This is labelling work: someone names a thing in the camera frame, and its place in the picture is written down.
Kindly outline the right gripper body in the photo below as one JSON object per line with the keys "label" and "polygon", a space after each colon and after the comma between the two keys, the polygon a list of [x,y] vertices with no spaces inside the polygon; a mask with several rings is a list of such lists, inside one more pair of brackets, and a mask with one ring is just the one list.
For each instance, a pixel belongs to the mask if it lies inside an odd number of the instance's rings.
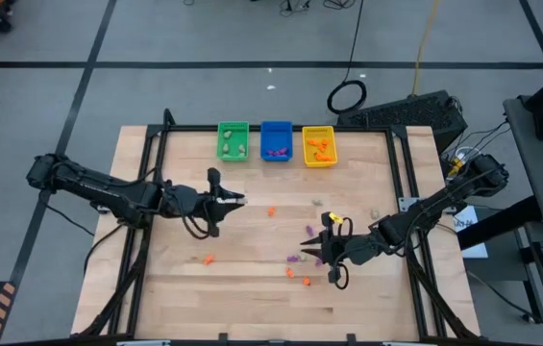
{"label": "right gripper body", "polygon": [[332,211],[323,212],[321,214],[321,222],[324,227],[324,230],[320,233],[324,240],[321,244],[323,253],[323,258],[321,260],[323,263],[330,266],[330,271],[328,273],[329,282],[331,284],[339,284],[341,279],[340,260],[342,253],[345,250],[345,243],[347,242],[346,237],[344,237],[341,232],[343,225],[349,222],[349,218],[344,217],[344,222],[338,224],[331,220],[329,217],[330,212]]}

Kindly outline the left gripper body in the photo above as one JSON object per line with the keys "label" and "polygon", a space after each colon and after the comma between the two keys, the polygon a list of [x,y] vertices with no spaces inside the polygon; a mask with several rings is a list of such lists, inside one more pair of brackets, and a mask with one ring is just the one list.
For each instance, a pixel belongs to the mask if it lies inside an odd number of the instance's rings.
{"label": "left gripper body", "polygon": [[207,229],[204,231],[206,237],[219,237],[219,228],[217,223],[223,217],[220,215],[219,198],[224,196],[224,189],[220,184],[221,174],[216,168],[208,169],[208,183],[210,188],[207,192],[199,195],[199,202],[202,209],[202,218],[207,223]]}

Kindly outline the green plastic basket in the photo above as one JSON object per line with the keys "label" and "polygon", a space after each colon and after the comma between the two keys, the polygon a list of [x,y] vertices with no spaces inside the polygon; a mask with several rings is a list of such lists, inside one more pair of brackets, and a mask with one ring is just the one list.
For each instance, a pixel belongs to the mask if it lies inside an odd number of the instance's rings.
{"label": "green plastic basket", "polygon": [[[224,138],[223,134],[226,131],[232,131],[230,138]],[[217,145],[216,157],[222,161],[247,161],[249,155],[249,134],[250,125],[245,121],[226,121],[217,124]],[[222,146],[229,144],[230,153],[224,155]],[[238,146],[244,145],[246,148],[246,156],[240,157]]]}

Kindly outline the blue plastic basket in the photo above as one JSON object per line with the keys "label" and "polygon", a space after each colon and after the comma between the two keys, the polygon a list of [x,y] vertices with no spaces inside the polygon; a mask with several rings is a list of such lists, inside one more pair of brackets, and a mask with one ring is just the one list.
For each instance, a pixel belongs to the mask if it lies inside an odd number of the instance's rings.
{"label": "blue plastic basket", "polygon": [[[287,148],[287,156],[267,157],[267,151]],[[291,121],[263,121],[260,124],[260,157],[264,161],[290,161],[293,157],[293,123]]]}

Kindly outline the yellow plastic basket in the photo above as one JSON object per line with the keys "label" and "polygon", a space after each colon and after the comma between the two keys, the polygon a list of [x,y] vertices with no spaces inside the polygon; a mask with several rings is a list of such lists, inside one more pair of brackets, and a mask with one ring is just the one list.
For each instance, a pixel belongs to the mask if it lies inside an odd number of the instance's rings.
{"label": "yellow plastic basket", "polygon": [[[320,143],[322,139],[327,139],[329,144],[327,145],[326,152],[321,152],[316,146],[308,145],[308,139],[314,139],[315,141],[320,141]],[[333,126],[305,126],[302,128],[302,141],[306,167],[323,168],[337,164],[338,155]],[[314,157],[315,153],[320,153],[323,157],[331,156],[333,157],[333,161],[317,161]]]}

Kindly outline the white paper sheet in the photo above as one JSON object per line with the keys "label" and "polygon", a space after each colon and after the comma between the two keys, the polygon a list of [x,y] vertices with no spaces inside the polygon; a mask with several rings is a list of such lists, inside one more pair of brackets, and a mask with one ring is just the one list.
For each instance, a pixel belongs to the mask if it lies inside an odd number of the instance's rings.
{"label": "white paper sheet", "polygon": [[[459,234],[464,229],[479,222],[476,210],[473,206],[467,206],[453,216],[456,232]],[[481,243],[462,251],[465,260],[483,260],[488,258],[486,246]]]}

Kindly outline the black computer tower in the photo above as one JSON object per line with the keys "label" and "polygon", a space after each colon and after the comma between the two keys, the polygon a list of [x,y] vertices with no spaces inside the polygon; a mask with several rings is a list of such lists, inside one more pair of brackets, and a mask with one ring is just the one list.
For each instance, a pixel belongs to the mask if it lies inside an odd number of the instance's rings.
{"label": "black computer tower", "polygon": [[439,154],[467,129],[459,100],[446,90],[345,113],[338,117],[337,124],[361,128],[429,126]]}

